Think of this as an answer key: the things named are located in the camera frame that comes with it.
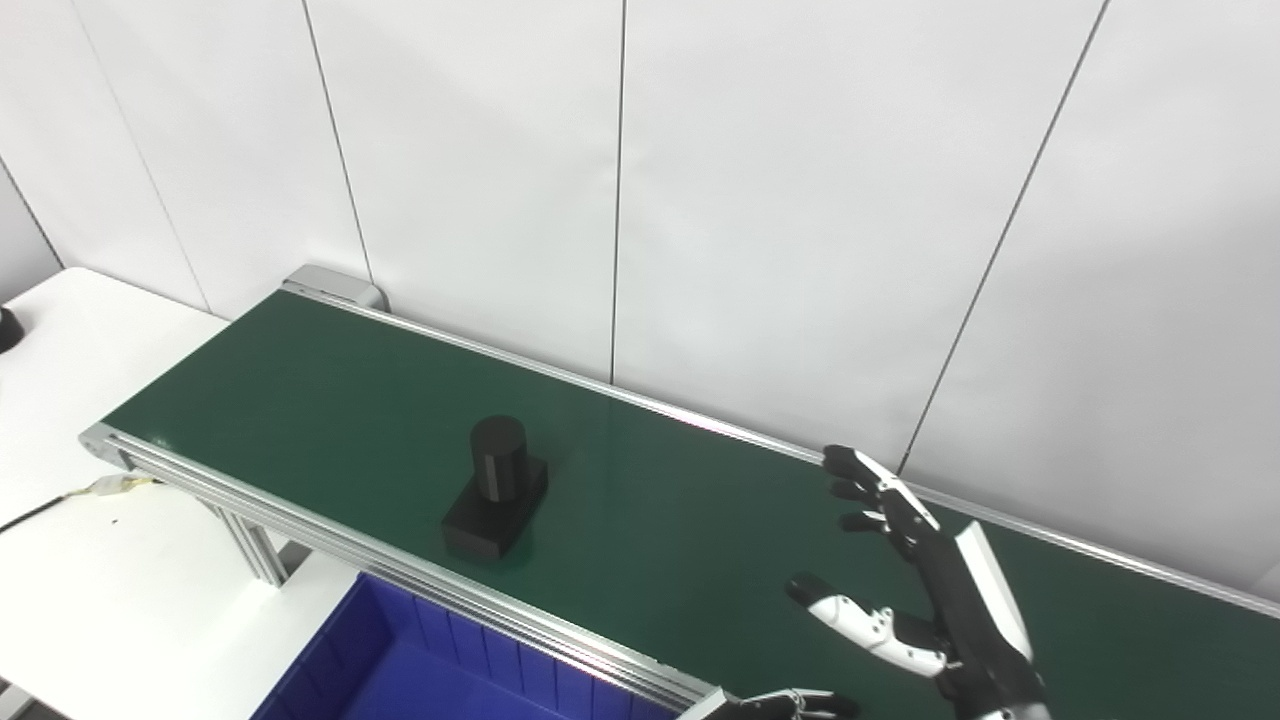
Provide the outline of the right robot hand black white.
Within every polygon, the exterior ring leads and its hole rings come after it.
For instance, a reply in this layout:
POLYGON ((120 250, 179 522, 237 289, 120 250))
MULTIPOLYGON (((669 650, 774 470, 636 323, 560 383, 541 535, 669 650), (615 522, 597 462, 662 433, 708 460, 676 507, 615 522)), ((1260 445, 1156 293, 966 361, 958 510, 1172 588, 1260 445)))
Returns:
POLYGON ((982 525, 948 536, 899 477, 855 448, 826 446, 822 466, 832 495, 863 506, 841 528, 883 536, 914 566, 933 616, 874 607, 810 573, 794 575, 787 596, 872 656, 932 680, 959 719, 1047 719, 1021 611, 982 525))

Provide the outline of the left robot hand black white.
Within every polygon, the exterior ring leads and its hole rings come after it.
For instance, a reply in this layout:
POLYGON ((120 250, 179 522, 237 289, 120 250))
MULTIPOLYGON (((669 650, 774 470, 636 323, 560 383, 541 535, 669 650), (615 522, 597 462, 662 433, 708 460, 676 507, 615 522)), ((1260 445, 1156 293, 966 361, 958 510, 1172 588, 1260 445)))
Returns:
POLYGON ((716 688, 677 719, 858 719, 860 715, 856 701, 831 691, 786 688, 739 698, 716 688))

